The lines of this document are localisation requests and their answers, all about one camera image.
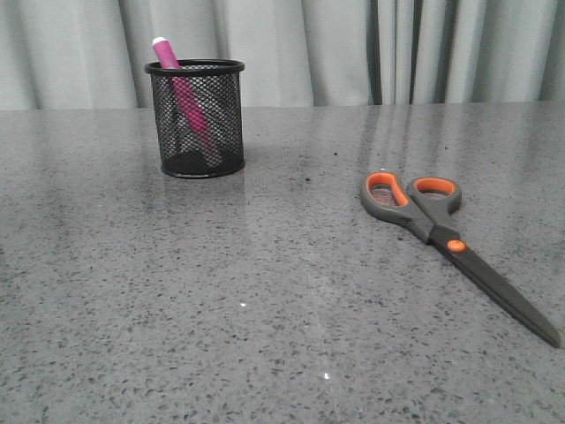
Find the pink pen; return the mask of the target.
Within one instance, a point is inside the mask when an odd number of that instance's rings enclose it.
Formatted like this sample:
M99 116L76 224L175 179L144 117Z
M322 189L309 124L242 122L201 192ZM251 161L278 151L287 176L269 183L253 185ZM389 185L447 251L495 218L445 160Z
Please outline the pink pen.
M168 39L156 37L153 39L152 46L162 69L181 69ZM173 77L172 86L185 119L198 138L205 163L210 168L219 165L222 162L222 156L211 140L207 119L194 95L190 81L186 77Z

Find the grey orange scissors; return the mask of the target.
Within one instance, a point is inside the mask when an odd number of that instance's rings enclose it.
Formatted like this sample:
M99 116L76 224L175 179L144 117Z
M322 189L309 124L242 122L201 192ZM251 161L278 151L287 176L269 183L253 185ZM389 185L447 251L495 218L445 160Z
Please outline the grey orange scissors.
M378 171L368 175L361 185L360 200L370 215L402 226L423 243L434 246L524 327L549 345L561 347L559 330L461 239L451 217L462 203L462 190L457 183L446 178L421 177L401 187L396 174Z

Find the black mesh pen holder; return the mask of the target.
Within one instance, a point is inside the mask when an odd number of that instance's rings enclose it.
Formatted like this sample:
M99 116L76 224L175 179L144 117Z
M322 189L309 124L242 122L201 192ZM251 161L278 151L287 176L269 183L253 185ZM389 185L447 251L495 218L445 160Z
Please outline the black mesh pen holder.
M145 65L153 93L162 171L212 178L245 166L240 73L228 59L185 59L178 68Z

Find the grey curtain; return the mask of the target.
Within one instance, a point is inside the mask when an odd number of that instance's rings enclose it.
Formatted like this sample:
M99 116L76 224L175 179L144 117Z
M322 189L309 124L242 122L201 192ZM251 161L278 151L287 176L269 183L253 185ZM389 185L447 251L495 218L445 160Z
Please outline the grey curtain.
M157 36L242 61L247 106L564 97L561 1L4 1L1 107L145 107Z

